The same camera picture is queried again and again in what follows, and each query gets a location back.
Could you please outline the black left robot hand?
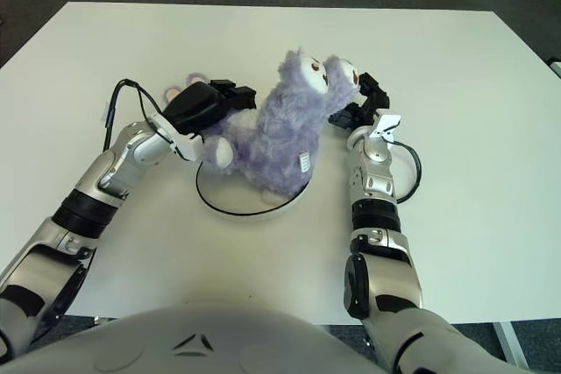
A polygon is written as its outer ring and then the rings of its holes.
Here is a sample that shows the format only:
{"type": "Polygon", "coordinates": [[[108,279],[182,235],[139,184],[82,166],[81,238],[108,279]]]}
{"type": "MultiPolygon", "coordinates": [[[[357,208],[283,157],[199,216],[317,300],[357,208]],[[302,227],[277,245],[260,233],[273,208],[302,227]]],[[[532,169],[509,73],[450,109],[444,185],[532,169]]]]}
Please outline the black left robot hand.
{"type": "Polygon", "coordinates": [[[230,80],[198,81],[183,89],[162,115],[180,134],[198,133],[233,111],[255,109],[255,96],[253,88],[230,80]]]}

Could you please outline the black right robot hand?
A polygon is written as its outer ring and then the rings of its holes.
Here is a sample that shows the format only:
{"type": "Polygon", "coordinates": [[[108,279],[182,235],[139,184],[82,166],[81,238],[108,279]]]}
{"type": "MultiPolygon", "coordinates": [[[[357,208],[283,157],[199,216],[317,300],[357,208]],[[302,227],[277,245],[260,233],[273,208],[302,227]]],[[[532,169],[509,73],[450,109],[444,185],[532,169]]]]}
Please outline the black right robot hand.
{"type": "Polygon", "coordinates": [[[379,114],[378,109],[390,108],[387,92],[369,73],[359,76],[359,93],[366,98],[361,105],[351,102],[330,115],[328,122],[341,129],[354,131],[360,126],[372,125],[374,117],[379,114]]]}

